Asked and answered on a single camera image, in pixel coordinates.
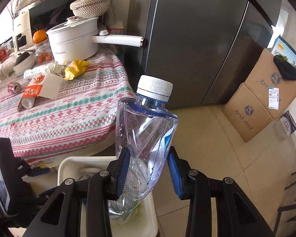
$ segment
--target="pot lid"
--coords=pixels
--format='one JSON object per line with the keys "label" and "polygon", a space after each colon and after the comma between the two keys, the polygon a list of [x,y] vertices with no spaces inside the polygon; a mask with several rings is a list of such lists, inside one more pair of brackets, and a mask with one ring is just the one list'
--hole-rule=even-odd
{"label": "pot lid", "polygon": [[97,19],[98,19],[98,17],[90,18],[90,19],[86,19],[86,20],[80,20],[80,19],[77,19],[75,16],[72,16],[72,17],[67,18],[67,22],[61,23],[61,24],[49,29],[46,32],[46,34],[48,34],[48,35],[53,34],[53,33],[59,32],[59,31],[63,31],[67,28],[76,27],[76,26],[79,26],[79,25],[84,24],[86,22],[97,20]]}

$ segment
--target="black face mask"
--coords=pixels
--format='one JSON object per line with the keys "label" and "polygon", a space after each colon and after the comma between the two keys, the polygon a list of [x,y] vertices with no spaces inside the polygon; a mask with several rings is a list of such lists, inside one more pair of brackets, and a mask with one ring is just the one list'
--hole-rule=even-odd
{"label": "black face mask", "polygon": [[296,68],[286,61],[282,55],[275,55],[273,61],[280,71],[283,79],[296,81]]}

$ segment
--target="refrigerator door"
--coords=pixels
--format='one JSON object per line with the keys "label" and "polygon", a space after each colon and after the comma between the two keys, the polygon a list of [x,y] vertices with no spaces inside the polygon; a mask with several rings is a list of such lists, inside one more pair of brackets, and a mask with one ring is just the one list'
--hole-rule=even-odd
{"label": "refrigerator door", "polygon": [[247,0],[151,0],[141,65],[173,83],[168,108],[198,106],[241,24]]}
{"label": "refrigerator door", "polygon": [[[257,1],[276,24],[282,0]],[[250,74],[272,34],[272,28],[249,3],[232,48],[201,104],[227,103]]]}

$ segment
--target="crumpled yellow bag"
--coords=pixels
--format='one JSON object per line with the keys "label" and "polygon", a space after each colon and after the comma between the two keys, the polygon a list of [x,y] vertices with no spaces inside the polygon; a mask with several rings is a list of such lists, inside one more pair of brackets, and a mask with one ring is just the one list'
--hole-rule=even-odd
{"label": "crumpled yellow bag", "polygon": [[90,65],[90,62],[87,61],[81,61],[81,60],[75,60],[71,62],[71,64],[65,68],[65,80],[72,80],[75,77],[80,76],[83,74],[88,66]]}

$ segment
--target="rope basket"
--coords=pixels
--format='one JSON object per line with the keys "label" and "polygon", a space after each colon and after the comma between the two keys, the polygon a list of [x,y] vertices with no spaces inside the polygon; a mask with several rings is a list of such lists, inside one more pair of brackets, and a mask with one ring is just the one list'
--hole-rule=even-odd
{"label": "rope basket", "polygon": [[90,19],[100,17],[110,6],[111,0],[77,0],[70,4],[76,17]]}

